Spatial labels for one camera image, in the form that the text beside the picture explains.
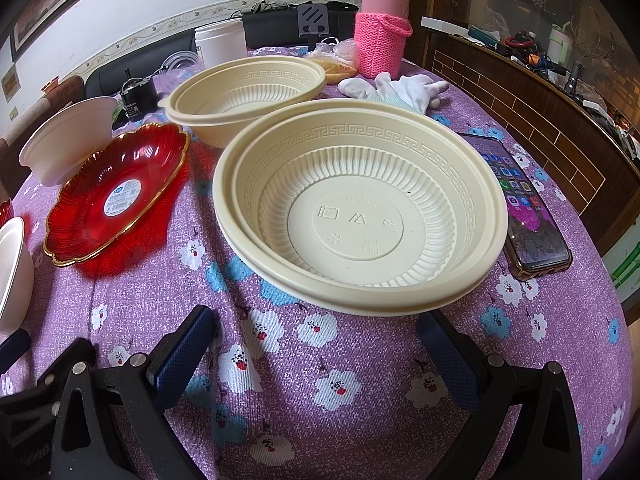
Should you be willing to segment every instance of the pink knitted cover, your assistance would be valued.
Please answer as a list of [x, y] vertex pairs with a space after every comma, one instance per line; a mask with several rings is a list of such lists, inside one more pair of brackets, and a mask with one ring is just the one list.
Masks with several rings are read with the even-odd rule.
[[380, 72], [398, 78], [404, 41], [413, 33], [411, 23], [390, 14], [358, 12], [354, 39], [358, 43], [360, 65], [358, 71], [373, 79]]

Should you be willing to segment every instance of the bowl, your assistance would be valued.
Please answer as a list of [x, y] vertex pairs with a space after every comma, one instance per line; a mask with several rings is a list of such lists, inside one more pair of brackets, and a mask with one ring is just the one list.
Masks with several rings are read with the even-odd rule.
[[329, 309], [403, 316], [478, 286], [507, 232], [500, 185], [430, 118], [319, 100], [246, 127], [214, 174], [232, 249], [287, 293]]
[[145, 124], [94, 153], [61, 189], [43, 249], [58, 267], [97, 256], [138, 222], [182, 167], [191, 136], [176, 124]]
[[0, 204], [0, 227], [6, 224], [13, 217], [14, 206], [11, 204], [11, 199], [9, 198]]
[[22, 148], [18, 160], [47, 187], [64, 184], [86, 158], [111, 142], [113, 97], [93, 97], [60, 110]]
[[0, 228], [0, 334], [20, 328], [33, 292], [33, 260], [24, 244], [22, 218]]
[[326, 85], [324, 69], [306, 59], [237, 59], [187, 79], [160, 101], [169, 120], [224, 148], [244, 127], [287, 105], [309, 101]]

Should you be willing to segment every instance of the tablecloth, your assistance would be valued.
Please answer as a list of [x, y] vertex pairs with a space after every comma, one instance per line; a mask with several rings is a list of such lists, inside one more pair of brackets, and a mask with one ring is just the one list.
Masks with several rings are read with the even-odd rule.
[[[265, 48], [254, 55], [299, 50]], [[403, 63], [402, 73], [424, 70]], [[327, 87], [320, 98], [339, 97]], [[539, 190], [574, 263], [525, 283], [504, 256], [482, 285], [443, 309], [460, 332], [512, 365], [564, 368], [575, 403], [585, 479], [620, 448], [629, 418], [630, 349], [620, 303], [578, 215], [558, 186], [478, 104], [451, 86], [428, 114], [454, 131], [500, 139]], [[165, 121], [160, 110], [145, 121]], [[128, 124], [124, 130], [134, 129]], [[220, 150], [195, 137], [185, 184], [168, 210], [166, 242], [127, 248], [112, 276], [59, 269], [42, 251], [58, 188], [34, 177], [14, 201], [28, 224], [35, 265], [23, 327], [33, 345], [1, 378], [2, 393], [34, 385], [77, 336], [98, 347], [100, 367], [149, 352], [195, 304], [218, 309], [216, 333], [178, 406], [166, 418], [209, 479], [423, 479], [468, 412], [459, 409], [415, 335], [415, 316], [357, 317], [298, 301], [237, 257], [216, 224], [211, 181]], [[497, 466], [510, 411], [479, 478]], [[151, 473], [130, 438], [143, 477]]]

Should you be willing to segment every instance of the white bowl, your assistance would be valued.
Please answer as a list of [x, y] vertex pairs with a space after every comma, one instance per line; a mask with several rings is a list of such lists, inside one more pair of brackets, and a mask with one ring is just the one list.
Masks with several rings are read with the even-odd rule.
[[316, 97], [324, 69], [291, 56], [257, 56], [209, 68], [160, 101], [166, 116], [203, 142], [224, 148], [238, 132], [279, 108]]
[[0, 334], [20, 328], [33, 292], [33, 260], [24, 244], [22, 218], [0, 228]]
[[111, 142], [113, 97], [80, 101], [48, 119], [27, 140], [18, 160], [43, 186], [58, 186], [74, 176], [87, 157]]
[[482, 282], [502, 250], [500, 185], [471, 145], [409, 110], [319, 100], [255, 121], [214, 175], [216, 217], [264, 279], [330, 309], [401, 316]]

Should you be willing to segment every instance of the white round sticker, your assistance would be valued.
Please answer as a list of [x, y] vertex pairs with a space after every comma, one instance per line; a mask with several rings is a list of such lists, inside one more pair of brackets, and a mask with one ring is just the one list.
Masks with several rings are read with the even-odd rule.
[[120, 184], [109, 193], [104, 203], [104, 214], [107, 216], [116, 216], [128, 209], [138, 198], [141, 188], [142, 185], [140, 181], [135, 178]]

